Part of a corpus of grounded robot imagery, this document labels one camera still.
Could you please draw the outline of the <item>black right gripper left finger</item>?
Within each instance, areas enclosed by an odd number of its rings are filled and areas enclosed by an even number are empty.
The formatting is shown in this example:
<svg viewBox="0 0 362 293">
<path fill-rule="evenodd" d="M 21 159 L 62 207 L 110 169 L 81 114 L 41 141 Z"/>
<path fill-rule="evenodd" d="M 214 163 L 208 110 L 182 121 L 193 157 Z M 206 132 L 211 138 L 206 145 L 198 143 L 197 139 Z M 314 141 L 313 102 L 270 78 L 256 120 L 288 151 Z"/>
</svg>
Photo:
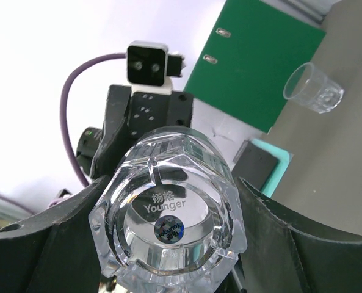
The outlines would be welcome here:
<svg viewBox="0 0 362 293">
<path fill-rule="evenodd" d="M 0 230 L 0 292 L 98 292 L 89 213 L 109 181 Z"/>
</svg>

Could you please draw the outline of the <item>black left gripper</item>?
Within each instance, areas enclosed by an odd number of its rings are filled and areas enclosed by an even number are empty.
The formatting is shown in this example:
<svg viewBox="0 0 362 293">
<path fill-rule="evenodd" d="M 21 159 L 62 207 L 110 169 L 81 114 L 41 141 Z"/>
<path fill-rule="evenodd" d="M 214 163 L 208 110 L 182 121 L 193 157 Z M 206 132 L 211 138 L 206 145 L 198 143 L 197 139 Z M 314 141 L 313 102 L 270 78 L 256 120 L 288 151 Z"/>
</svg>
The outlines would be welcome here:
<svg viewBox="0 0 362 293">
<path fill-rule="evenodd" d="M 109 87 L 101 139 L 90 168 L 91 179 L 113 176 L 126 153 L 128 139 L 135 142 L 146 133 L 165 126 L 191 125 L 194 96 L 190 93 L 135 92 L 130 97 L 128 86 Z"/>
</svg>

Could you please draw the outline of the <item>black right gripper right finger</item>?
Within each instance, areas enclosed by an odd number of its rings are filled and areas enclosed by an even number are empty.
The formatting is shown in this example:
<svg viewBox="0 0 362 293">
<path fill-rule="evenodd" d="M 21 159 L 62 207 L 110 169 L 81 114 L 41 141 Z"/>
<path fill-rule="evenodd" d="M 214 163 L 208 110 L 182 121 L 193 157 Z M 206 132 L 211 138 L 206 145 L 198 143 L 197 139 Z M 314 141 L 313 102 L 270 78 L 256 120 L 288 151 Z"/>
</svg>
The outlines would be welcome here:
<svg viewBox="0 0 362 293">
<path fill-rule="evenodd" d="M 242 178 L 247 292 L 362 292 L 362 236 L 311 220 Z"/>
</svg>

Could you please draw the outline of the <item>clear heavy-base glass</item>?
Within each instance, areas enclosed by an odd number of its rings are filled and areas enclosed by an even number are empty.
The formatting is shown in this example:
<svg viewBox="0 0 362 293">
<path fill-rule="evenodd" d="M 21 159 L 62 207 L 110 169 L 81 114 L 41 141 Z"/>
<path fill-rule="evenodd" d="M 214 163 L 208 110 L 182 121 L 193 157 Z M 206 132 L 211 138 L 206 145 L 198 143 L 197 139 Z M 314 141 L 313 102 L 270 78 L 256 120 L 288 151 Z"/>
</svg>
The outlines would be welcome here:
<svg viewBox="0 0 362 293">
<path fill-rule="evenodd" d="M 214 292 L 247 249 L 228 164 L 185 126 L 129 149 L 89 224 L 101 273 L 131 292 Z"/>
</svg>

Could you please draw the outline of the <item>clear faceted plastic cup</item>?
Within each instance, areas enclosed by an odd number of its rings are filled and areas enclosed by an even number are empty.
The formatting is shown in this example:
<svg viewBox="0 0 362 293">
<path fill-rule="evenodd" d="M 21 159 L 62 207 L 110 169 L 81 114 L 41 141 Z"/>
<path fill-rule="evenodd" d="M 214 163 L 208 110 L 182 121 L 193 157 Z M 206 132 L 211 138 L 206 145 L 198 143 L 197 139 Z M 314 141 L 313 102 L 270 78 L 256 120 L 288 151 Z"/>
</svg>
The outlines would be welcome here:
<svg viewBox="0 0 362 293">
<path fill-rule="evenodd" d="M 311 62 L 299 66 L 288 78 L 283 97 L 309 110 L 324 114 L 342 101 L 345 90 Z"/>
</svg>

